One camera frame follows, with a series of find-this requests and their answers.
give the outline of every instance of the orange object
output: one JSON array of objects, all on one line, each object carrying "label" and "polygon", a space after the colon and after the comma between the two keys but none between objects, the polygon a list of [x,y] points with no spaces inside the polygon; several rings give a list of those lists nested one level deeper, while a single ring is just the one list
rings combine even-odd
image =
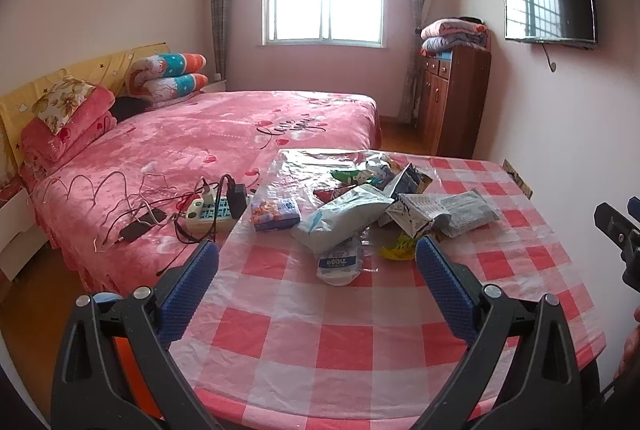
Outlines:
[{"label": "orange object", "polygon": [[114,338],[113,343],[120,358],[120,365],[127,378],[129,389],[140,410],[155,418],[163,419],[154,397],[151,395],[148,386],[146,386],[145,378],[142,377],[142,372],[140,372],[140,368],[136,363],[129,340],[126,338]]}]

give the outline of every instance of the floral pillow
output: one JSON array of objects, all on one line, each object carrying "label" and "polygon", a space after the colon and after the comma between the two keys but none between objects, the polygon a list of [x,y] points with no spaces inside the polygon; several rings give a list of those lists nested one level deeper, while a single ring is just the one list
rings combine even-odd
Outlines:
[{"label": "floral pillow", "polygon": [[56,135],[94,89],[84,80],[65,76],[33,104],[31,111]]}]

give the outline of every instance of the wooden floor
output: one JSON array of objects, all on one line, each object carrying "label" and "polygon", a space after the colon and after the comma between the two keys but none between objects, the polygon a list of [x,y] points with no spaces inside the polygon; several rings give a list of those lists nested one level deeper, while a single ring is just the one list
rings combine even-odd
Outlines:
[{"label": "wooden floor", "polygon": [[[415,129],[382,123],[382,150],[424,154]],[[20,272],[0,304],[0,328],[15,367],[42,415],[49,419],[51,382],[58,347],[75,299],[78,274],[46,245]]]}]

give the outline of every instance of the yellow headboard cover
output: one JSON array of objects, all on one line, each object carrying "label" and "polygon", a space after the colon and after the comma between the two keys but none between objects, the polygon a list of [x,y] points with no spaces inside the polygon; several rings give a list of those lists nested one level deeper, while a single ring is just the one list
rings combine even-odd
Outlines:
[{"label": "yellow headboard cover", "polygon": [[64,76],[71,74],[75,78],[86,80],[90,84],[101,84],[117,96],[124,84],[124,76],[133,62],[140,60],[140,58],[168,52],[167,45],[161,43],[101,56],[59,69],[47,76],[33,80],[0,98],[0,117],[2,117],[2,123],[4,124],[4,128],[0,125],[0,142],[3,144],[7,158],[13,160],[15,165],[14,174],[22,163],[20,133],[27,123],[34,118],[31,113],[31,106],[40,99],[49,87],[60,81]]}]

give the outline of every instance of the power strip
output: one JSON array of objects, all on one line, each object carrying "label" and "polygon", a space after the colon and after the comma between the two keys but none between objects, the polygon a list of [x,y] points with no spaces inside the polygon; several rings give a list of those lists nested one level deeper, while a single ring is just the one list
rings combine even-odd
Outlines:
[{"label": "power strip", "polygon": [[[194,199],[185,214],[189,232],[192,235],[204,235],[211,230],[215,211],[215,203],[206,203],[204,199]],[[231,218],[231,211],[226,197],[220,197],[216,231],[231,230],[236,225],[236,222],[235,219]]]}]

